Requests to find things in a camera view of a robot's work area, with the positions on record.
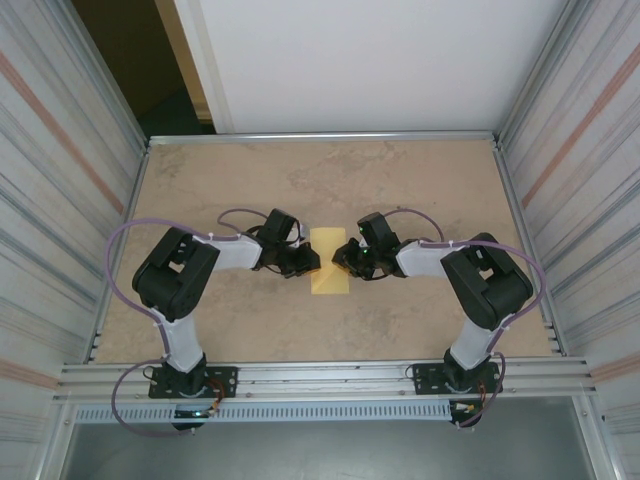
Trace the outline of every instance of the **metal bar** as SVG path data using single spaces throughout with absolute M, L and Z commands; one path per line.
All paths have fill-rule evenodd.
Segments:
M 441 360 L 390 362 L 316 362 L 239 364 L 236 398 L 228 402 L 342 401 L 415 399 L 413 381 L 405 376 L 412 363 Z M 108 403 L 113 385 L 126 365 L 77 365 L 62 372 L 55 403 Z M 121 403 L 175 403 L 151 400 L 149 381 L 133 372 L 118 391 Z M 503 396 L 573 396 L 594 394 L 593 381 L 581 358 L 532 357 L 507 359 Z M 445 394 L 432 399 L 464 396 Z M 202 403 L 185 399 L 185 404 Z
M 576 27 L 595 4 L 595 0 L 569 0 L 565 5 L 511 111 L 498 129 L 500 142 L 507 148 L 573 38 Z
M 133 218 L 133 214 L 136 211 L 136 205 L 138 203 L 138 197 L 140 196 L 140 190 L 142 190 L 142 182 L 144 181 L 144 174 L 147 171 L 147 165 L 149 164 L 149 149 L 147 149 L 146 153 L 142 157 L 142 161 L 140 163 L 140 168 L 138 169 L 138 174 L 136 175 L 136 180 L 133 184 L 133 190 L 131 191 L 131 197 L 129 199 L 129 203 L 127 204 L 127 209 L 122 216 L 122 222 L 128 222 Z M 124 253 L 124 246 L 127 243 L 127 237 L 129 235 L 129 231 L 126 230 L 122 232 L 120 238 L 116 240 L 116 244 L 112 249 L 113 258 L 111 259 L 111 271 L 114 277 L 118 274 L 118 269 L 120 268 L 120 261 L 122 259 L 122 255 Z M 111 302 L 111 289 L 107 284 L 107 279 L 105 278 L 102 281 L 102 295 L 100 297 L 100 303 L 98 304 L 98 309 L 96 313 L 96 327 L 93 331 L 93 335 L 90 337 L 90 341 L 88 345 L 85 347 L 85 356 L 84 361 L 88 362 L 92 360 L 94 346 L 97 347 L 99 344 L 99 336 L 102 333 L 102 328 L 104 327 L 104 322 L 107 318 L 107 311 L 109 310 L 109 304 Z
M 62 477 L 64 461 L 69 451 L 73 426 L 77 416 L 78 406 L 73 403 L 53 405 L 49 413 L 51 429 L 43 438 L 45 448 L 39 452 L 39 458 L 34 463 L 33 475 L 29 478 L 36 480 L 59 479 Z
M 513 221 L 516 224 L 516 230 L 518 232 L 518 235 L 520 236 L 522 247 L 524 248 L 524 251 L 527 253 L 527 255 L 533 257 L 536 262 L 542 265 L 540 262 L 540 256 L 538 255 L 536 247 L 533 243 L 531 233 L 529 232 L 529 227 L 527 226 L 527 222 L 524 218 L 520 200 L 518 199 L 515 188 L 513 187 L 511 175 L 509 174 L 509 169 L 507 168 L 507 163 L 504 160 L 504 156 L 500 147 L 497 145 L 494 145 L 493 156 L 496 159 L 498 171 L 500 172 L 500 179 L 502 180 L 502 185 L 507 195 L 507 202 L 509 203 L 509 208 L 511 209 L 511 216 L 513 217 Z M 538 280 L 538 277 L 533 273 L 531 274 L 531 277 L 533 278 L 536 289 L 539 289 L 540 282 Z M 546 295 L 542 297 L 540 309 L 542 310 L 542 315 L 544 316 L 545 320 L 550 321 L 556 331 L 556 339 L 560 352 L 563 355 L 568 355 L 568 342 L 566 341 L 566 337 L 564 335 L 564 332 L 562 331 L 562 328 L 558 325 L 558 313 L 553 303 L 553 298 L 551 297 L 549 292 L 546 292 Z
M 153 136 L 150 146 L 199 145 L 211 143 L 277 143 L 277 142 L 355 142 L 407 140 L 492 140 L 488 130 L 451 130 L 417 132 L 327 132 L 327 133 L 255 133 L 236 135 Z
M 595 398 L 579 395 L 573 397 L 578 423 L 589 452 L 597 480 L 624 480 L 626 474 L 611 444 L 611 438 L 598 409 Z

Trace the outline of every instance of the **white wall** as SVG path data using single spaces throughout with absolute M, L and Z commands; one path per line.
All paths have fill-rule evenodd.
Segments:
M 176 0 L 219 133 L 494 129 L 564 0 Z

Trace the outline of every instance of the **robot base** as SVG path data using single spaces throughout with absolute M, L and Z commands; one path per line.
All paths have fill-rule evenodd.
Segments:
M 222 384 L 225 398 L 236 396 L 238 367 L 204 367 L 204 381 L 200 383 L 202 386 L 189 394 L 185 394 L 185 389 L 179 387 L 184 382 L 182 378 L 177 377 L 176 373 L 173 368 L 167 368 L 166 364 L 162 367 L 154 367 L 149 386 L 149 398 L 216 398 L 216 393 L 208 379 L 215 379 Z
M 416 395 L 442 395 L 451 393 L 480 394 L 480 382 L 484 384 L 487 394 L 493 393 L 498 386 L 500 372 L 498 365 L 487 362 L 475 372 L 474 381 L 463 388 L 455 389 L 445 372 L 445 363 L 416 363 L 411 365 L 413 385 Z

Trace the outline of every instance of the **corrugated metal wall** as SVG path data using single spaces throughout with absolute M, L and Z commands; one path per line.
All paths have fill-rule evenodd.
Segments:
M 144 152 L 63 2 L 0 2 L 0 478 L 23 478 Z
M 640 476 L 640 2 L 592 2 L 506 161 L 573 355 Z

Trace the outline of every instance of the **cable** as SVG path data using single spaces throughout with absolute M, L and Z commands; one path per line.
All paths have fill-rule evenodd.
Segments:
M 138 220 L 131 220 L 130 222 L 123 223 L 118 228 L 116 228 L 107 239 L 107 243 L 104 248 L 103 268 L 105 271 L 105 276 L 107 278 L 107 283 L 109 284 L 109 287 L 111 288 L 115 296 L 118 297 L 125 305 L 128 305 L 129 307 L 133 308 L 135 311 L 140 312 L 143 315 L 146 315 L 147 317 L 151 318 L 151 320 L 153 320 L 153 322 L 158 326 L 158 330 L 160 331 L 160 337 L 162 338 L 162 346 L 165 352 L 165 357 L 162 359 L 146 360 L 144 362 L 136 363 L 135 365 L 133 365 L 132 367 L 129 367 L 127 370 L 124 371 L 124 373 L 116 381 L 116 384 L 113 387 L 113 391 L 111 392 L 111 412 L 113 413 L 113 416 L 118 421 L 118 423 L 122 425 L 124 428 L 126 428 L 127 430 L 129 430 L 130 432 L 133 432 L 145 437 L 154 437 L 154 438 L 174 437 L 177 435 L 184 435 L 185 433 L 188 433 L 189 430 L 184 430 L 181 432 L 153 432 L 150 430 L 139 429 L 125 422 L 124 419 L 118 413 L 118 410 L 116 408 L 116 396 L 118 394 L 118 388 L 120 387 L 120 385 L 122 384 L 122 382 L 124 381 L 127 375 L 129 375 L 135 369 L 145 365 L 162 364 L 167 358 L 171 356 L 171 348 L 169 347 L 169 339 L 167 338 L 167 332 L 165 331 L 164 325 L 162 325 L 162 322 L 160 321 L 160 319 L 157 318 L 155 315 L 153 315 L 149 310 L 145 309 L 141 305 L 138 305 L 137 303 L 127 298 L 127 296 L 124 293 L 122 293 L 122 291 L 116 285 L 116 282 L 113 279 L 113 272 L 111 270 L 111 249 L 113 248 L 113 244 L 115 243 L 116 239 L 122 234 L 122 232 L 124 232 L 128 228 L 131 228 L 135 225 L 144 225 L 144 224 L 167 225 L 170 227 L 179 228 L 180 230 L 184 230 L 187 233 L 190 233 L 191 235 L 195 235 L 197 237 L 210 238 L 211 240 L 217 240 L 217 241 L 234 241 L 238 239 L 238 236 L 234 235 L 232 237 L 222 237 L 222 236 L 216 236 L 213 234 L 204 235 L 200 232 L 197 232 L 196 230 L 193 230 L 191 227 L 187 227 L 186 225 L 182 225 L 180 223 L 172 222 L 171 220 L 165 220 L 162 218 L 140 218 Z
M 222 225 L 223 227 L 227 227 L 232 230 L 235 230 L 236 233 L 242 233 L 242 231 L 238 227 L 236 227 L 234 224 L 222 221 L 224 217 L 226 217 L 230 213 L 235 213 L 235 212 L 252 213 L 253 215 L 258 215 L 259 217 L 262 217 L 265 220 L 268 218 L 264 213 L 259 212 L 257 210 L 252 210 L 251 208 L 230 208 L 229 210 L 225 210 L 220 215 L 218 215 L 218 219 L 216 220 L 218 222 L 218 225 Z
M 494 335 L 491 343 L 487 347 L 487 352 L 491 352 L 493 347 L 498 343 L 498 340 L 502 336 L 505 328 L 515 322 L 517 319 L 526 315 L 531 310 L 536 308 L 540 302 L 542 301 L 542 297 L 544 297 L 545 292 L 547 291 L 547 277 L 544 274 L 544 270 L 542 267 L 536 262 L 533 258 L 527 255 L 524 252 L 521 252 L 517 248 L 510 247 L 509 245 L 503 245 L 501 243 L 487 242 L 485 240 L 465 240 L 461 242 L 447 242 L 447 243 L 432 243 L 428 242 L 426 239 L 420 239 L 420 246 L 422 248 L 460 248 L 460 247 L 487 247 L 487 248 L 495 248 L 497 250 L 503 250 L 508 253 L 512 253 L 517 257 L 525 260 L 529 265 L 533 267 L 538 276 L 538 280 L 540 281 L 540 289 L 538 290 L 538 294 L 533 299 L 533 301 L 524 307 L 522 310 L 512 315 L 511 317 L 506 318 L 502 321 L 500 326 L 497 329 L 497 333 Z
M 147 368 L 149 368 L 149 366 L 146 366 L 142 369 L 142 376 L 147 380 L 153 380 L 153 373 L 151 375 L 148 375 Z
M 383 278 L 387 278 L 389 275 L 384 274 L 384 275 L 378 275 L 377 277 L 371 277 L 371 278 L 363 278 L 363 280 L 365 282 L 375 282 L 376 280 L 382 280 Z
M 299 242 L 300 240 L 302 240 L 302 227 L 300 226 L 300 221 L 297 218 L 295 219 L 295 225 L 298 228 L 298 238 L 296 238 L 295 240 L 292 240 L 290 242 L 284 242 L 284 244 L 287 245 L 287 246 L 293 245 L 293 244 Z
M 222 402 L 222 400 L 226 395 L 224 393 L 224 385 L 217 378 L 209 378 L 209 380 L 207 381 L 207 384 L 211 387 L 211 390 L 213 391 L 214 394 L 216 394 L 216 387 L 220 392 L 219 394 L 216 394 L 216 399 L 211 404 L 211 407 L 208 410 L 205 410 L 203 412 L 207 416 L 211 416 L 218 411 L 218 407 L 220 406 L 220 403 Z
M 149 310 L 147 310 L 143 306 L 138 305 L 137 303 L 127 298 L 127 296 L 124 293 L 122 293 L 122 291 L 116 285 L 116 282 L 113 279 L 113 272 L 111 270 L 111 249 L 113 248 L 113 244 L 115 243 L 116 239 L 122 234 L 122 232 L 124 232 L 125 230 L 133 226 L 147 225 L 147 224 L 166 225 L 169 227 L 179 228 L 180 230 L 184 230 L 185 232 L 190 233 L 191 235 L 195 235 L 196 237 L 210 238 L 212 240 L 217 240 L 217 241 L 235 241 L 238 239 L 238 237 L 236 235 L 230 236 L 230 237 L 226 237 L 226 236 L 223 237 L 223 236 L 217 236 L 217 235 L 205 235 L 203 233 L 200 233 L 192 229 L 191 227 L 187 227 L 186 225 L 182 225 L 180 223 L 173 222 L 171 220 L 165 220 L 163 218 L 140 218 L 137 220 L 131 220 L 129 222 L 123 223 L 118 228 L 116 228 L 107 239 L 107 244 L 105 245 L 105 248 L 104 248 L 102 266 L 104 268 L 109 287 L 113 291 L 114 295 L 118 297 L 125 305 L 133 308 L 135 311 L 140 312 L 143 315 L 146 315 L 147 317 L 149 317 L 151 320 L 153 320 L 153 322 L 158 326 L 158 330 L 160 331 L 160 337 L 162 338 L 162 345 L 164 347 L 165 354 L 170 355 L 171 352 L 169 351 L 169 340 L 167 338 L 167 333 L 165 332 L 160 319 L 157 318 L 153 313 L 151 313 Z
M 502 323 L 500 324 L 500 326 L 497 328 L 497 332 L 493 336 L 493 339 L 491 340 L 491 343 L 487 347 L 487 353 L 489 353 L 490 355 L 499 356 L 501 361 L 502 361 L 502 369 L 501 369 L 501 372 L 500 372 L 500 378 L 498 380 L 498 384 L 496 386 L 496 389 L 494 390 L 493 394 L 491 395 L 491 397 L 489 398 L 487 403 L 482 407 L 482 409 L 478 413 L 476 413 L 473 417 L 471 417 L 470 419 L 465 420 L 464 422 L 458 424 L 458 427 L 466 427 L 467 425 L 469 425 L 474 420 L 479 418 L 483 413 L 485 413 L 489 409 L 489 407 L 493 404 L 493 401 L 498 396 L 498 392 L 502 388 L 502 382 L 504 381 L 504 375 L 505 375 L 505 371 L 506 371 L 506 368 L 507 368 L 507 360 L 505 359 L 504 355 L 502 353 L 500 353 L 500 352 L 491 353 L 493 351 L 493 347 L 496 345 L 496 343 L 498 343 L 498 340 L 502 336 L 502 333 L 504 332 L 506 327 L 511 325 L 513 322 L 515 322 L 518 318 L 520 318 L 523 315 L 526 315 L 527 313 L 529 313 L 531 310 L 533 310 L 534 308 L 536 308 L 540 304 L 540 302 L 542 301 L 542 297 L 545 295 L 545 293 L 547 291 L 547 277 L 546 277 L 546 275 L 544 273 L 544 270 L 538 264 L 538 262 L 536 262 L 529 255 L 527 255 L 524 252 L 521 252 L 517 248 L 511 247 L 509 245 L 503 245 L 501 243 L 487 242 L 485 240 L 466 240 L 466 241 L 462 241 L 462 242 L 450 241 L 450 242 L 447 242 L 447 243 L 433 243 L 433 242 L 430 242 L 428 239 L 424 239 L 423 238 L 423 239 L 420 239 L 420 246 L 422 248 L 486 247 L 486 248 L 495 248 L 495 249 L 498 249 L 498 250 L 502 250 L 502 251 L 505 251 L 505 252 L 508 252 L 508 253 L 512 253 L 513 255 L 516 255 L 516 256 L 522 258 L 523 260 L 525 260 L 535 270 L 536 275 L 538 276 L 538 280 L 540 281 L 540 288 L 538 290 L 538 294 L 533 299 L 533 301 L 529 305 L 527 305 L 525 308 L 520 310 L 519 312 L 517 312 L 514 315 L 512 315 L 511 317 L 508 317 L 505 320 L 503 320 Z
M 480 392 L 480 402 L 484 406 L 484 401 L 487 399 L 487 388 L 482 380 L 478 382 L 478 392 Z
M 476 413 L 473 417 L 465 420 L 462 423 L 457 423 L 456 422 L 456 425 L 458 426 L 458 428 L 466 427 L 467 425 L 473 423 L 475 420 L 480 418 L 480 416 L 482 416 L 482 414 L 486 413 L 487 410 L 489 410 L 489 408 L 491 407 L 491 405 L 493 405 L 494 400 L 496 399 L 496 397 L 498 396 L 498 393 L 500 392 L 500 389 L 502 388 L 502 382 L 504 381 L 504 374 L 505 374 L 505 371 L 507 369 L 507 359 L 500 352 L 494 352 L 494 355 L 500 357 L 500 360 L 502 362 L 502 368 L 500 369 L 501 370 L 500 371 L 500 378 L 498 379 L 498 383 L 496 385 L 496 388 L 493 391 L 493 393 L 491 394 L 491 397 L 489 397 L 489 400 L 487 400 L 487 403 L 480 409 L 480 411 L 478 413 Z
M 164 359 L 145 360 L 144 362 L 136 363 L 135 365 L 127 368 L 124 371 L 124 373 L 120 375 L 120 378 L 118 378 L 118 380 L 116 381 L 116 384 L 113 387 L 113 391 L 111 392 L 111 413 L 113 413 L 113 416 L 115 417 L 115 419 L 118 421 L 120 425 L 122 425 L 124 428 L 126 428 L 130 432 L 135 433 L 137 435 L 142 435 L 143 437 L 151 437 L 151 438 L 178 437 L 191 432 L 191 430 L 182 430 L 182 431 L 175 431 L 175 432 L 154 432 L 152 430 L 144 430 L 141 428 L 137 428 L 125 422 L 124 419 L 118 413 L 118 409 L 116 408 L 116 395 L 118 394 L 118 388 L 120 388 L 120 385 L 124 381 L 125 377 L 137 368 L 140 368 L 146 365 L 161 364 L 163 361 Z
M 254 225 L 253 227 L 249 228 L 245 233 L 249 233 L 249 234 L 253 235 L 258 230 L 260 230 L 260 227 L 262 227 L 262 225 Z
M 270 272 L 276 273 L 278 275 L 282 275 L 282 272 L 277 271 L 275 268 L 271 268 L 269 265 L 264 265 L 264 268 L 266 268 Z
M 385 217 L 390 217 L 391 215 L 395 215 L 396 213 L 414 213 L 414 214 L 424 218 L 426 221 L 431 223 L 431 225 L 436 227 L 436 230 L 438 231 L 438 235 L 440 235 L 440 241 L 444 242 L 444 232 L 440 228 L 440 225 L 438 225 L 436 223 L 436 221 L 433 218 L 431 218 L 429 215 L 427 215 L 426 213 L 422 213 L 419 210 L 414 210 L 413 208 L 398 208 L 396 210 L 391 210 L 390 212 L 385 213 L 384 216 Z

